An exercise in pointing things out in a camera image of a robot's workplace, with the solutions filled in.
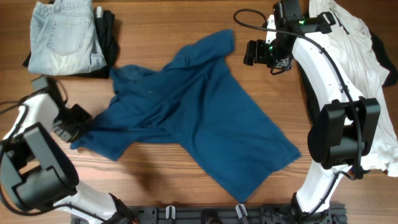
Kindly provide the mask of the blue polo shirt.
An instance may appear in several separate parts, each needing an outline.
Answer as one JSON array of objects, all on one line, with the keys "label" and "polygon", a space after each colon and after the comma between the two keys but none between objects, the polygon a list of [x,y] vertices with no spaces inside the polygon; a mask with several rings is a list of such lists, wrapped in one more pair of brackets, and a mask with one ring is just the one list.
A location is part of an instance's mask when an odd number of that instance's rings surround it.
[{"label": "blue polo shirt", "polygon": [[114,97],[71,144],[111,160],[134,142],[179,144],[237,201],[300,151],[235,80],[230,29],[182,47],[161,70],[113,68]]}]

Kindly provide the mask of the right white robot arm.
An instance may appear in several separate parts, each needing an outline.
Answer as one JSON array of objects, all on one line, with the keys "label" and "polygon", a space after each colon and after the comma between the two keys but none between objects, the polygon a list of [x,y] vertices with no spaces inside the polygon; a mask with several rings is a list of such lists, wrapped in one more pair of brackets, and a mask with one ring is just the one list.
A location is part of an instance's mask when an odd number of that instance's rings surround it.
[{"label": "right white robot arm", "polygon": [[307,137],[312,164],[292,197],[290,217],[296,222],[323,218],[341,178],[363,177],[361,160],[371,150],[381,112],[377,99],[365,98],[331,56],[328,36],[335,24],[330,12],[307,17],[298,1],[279,1],[260,26],[266,38],[250,41],[243,60],[264,64],[273,75],[297,62],[302,73],[312,120]]}]

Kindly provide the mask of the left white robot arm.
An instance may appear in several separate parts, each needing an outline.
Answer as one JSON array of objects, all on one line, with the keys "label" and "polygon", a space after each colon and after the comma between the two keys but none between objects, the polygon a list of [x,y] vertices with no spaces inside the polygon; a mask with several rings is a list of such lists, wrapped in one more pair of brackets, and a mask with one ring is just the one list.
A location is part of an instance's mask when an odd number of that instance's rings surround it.
[{"label": "left white robot arm", "polygon": [[91,115],[67,106],[67,93],[57,80],[41,76],[34,91],[9,108],[19,114],[1,140],[1,202],[17,215],[34,217],[67,212],[72,223],[137,223],[134,212],[113,194],[80,181],[75,166],[52,134],[72,143],[86,131]]}]

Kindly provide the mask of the light blue denim jeans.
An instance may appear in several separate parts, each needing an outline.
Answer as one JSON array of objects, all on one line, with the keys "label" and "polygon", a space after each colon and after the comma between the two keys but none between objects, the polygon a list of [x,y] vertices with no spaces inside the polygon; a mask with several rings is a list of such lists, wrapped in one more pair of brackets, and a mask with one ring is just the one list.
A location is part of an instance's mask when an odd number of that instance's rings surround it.
[{"label": "light blue denim jeans", "polygon": [[30,73],[74,75],[105,66],[91,1],[36,3],[30,21]]}]

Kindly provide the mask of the white printed t-shirt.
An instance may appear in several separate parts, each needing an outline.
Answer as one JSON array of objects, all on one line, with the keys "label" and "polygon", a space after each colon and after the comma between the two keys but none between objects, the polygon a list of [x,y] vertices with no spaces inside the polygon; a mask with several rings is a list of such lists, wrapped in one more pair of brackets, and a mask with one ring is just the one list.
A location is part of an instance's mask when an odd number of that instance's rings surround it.
[{"label": "white printed t-shirt", "polygon": [[371,151],[362,159],[362,167],[385,170],[388,176],[397,177],[397,136],[382,90],[389,72],[376,59],[367,25],[334,0],[310,0],[308,11],[310,17],[322,12],[332,13],[336,24],[328,34],[331,53],[363,96],[376,98],[380,104],[381,114]]}]

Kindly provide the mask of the black garment under jeans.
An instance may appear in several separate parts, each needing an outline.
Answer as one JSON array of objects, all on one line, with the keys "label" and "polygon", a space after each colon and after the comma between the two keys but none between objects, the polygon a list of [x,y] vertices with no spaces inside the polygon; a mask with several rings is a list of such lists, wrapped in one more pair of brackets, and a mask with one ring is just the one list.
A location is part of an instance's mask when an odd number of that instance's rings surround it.
[{"label": "black garment under jeans", "polygon": [[[95,15],[96,33],[98,36],[100,47],[106,60],[106,66],[90,73],[79,73],[72,76],[108,78],[109,69],[114,65],[119,52],[119,45],[116,42],[115,36],[113,35],[115,15],[109,10],[103,10],[103,8],[100,6],[93,7],[93,12]],[[27,68],[29,60],[30,54],[23,63],[23,65]]]}]

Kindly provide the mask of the black garment under white shirt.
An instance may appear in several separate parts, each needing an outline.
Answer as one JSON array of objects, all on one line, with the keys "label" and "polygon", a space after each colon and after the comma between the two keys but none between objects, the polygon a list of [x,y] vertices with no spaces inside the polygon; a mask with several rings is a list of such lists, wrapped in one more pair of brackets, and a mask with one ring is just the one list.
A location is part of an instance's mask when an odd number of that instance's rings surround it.
[{"label": "black garment under white shirt", "polygon": [[380,38],[367,28],[337,27],[329,34],[312,37],[340,64],[353,85],[370,96],[397,83],[397,69]]}]

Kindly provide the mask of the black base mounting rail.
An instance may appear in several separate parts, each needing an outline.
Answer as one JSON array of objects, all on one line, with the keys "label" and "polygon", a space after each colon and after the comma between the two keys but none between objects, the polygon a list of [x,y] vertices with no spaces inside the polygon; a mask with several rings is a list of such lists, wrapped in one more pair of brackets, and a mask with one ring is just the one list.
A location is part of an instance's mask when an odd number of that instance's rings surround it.
[{"label": "black base mounting rail", "polygon": [[222,223],[283,224],[289,223],[284,204],[246,207],[240,215],[236,207],[131,207],[142,224],[201,224],[209,217],[217,217]]}]

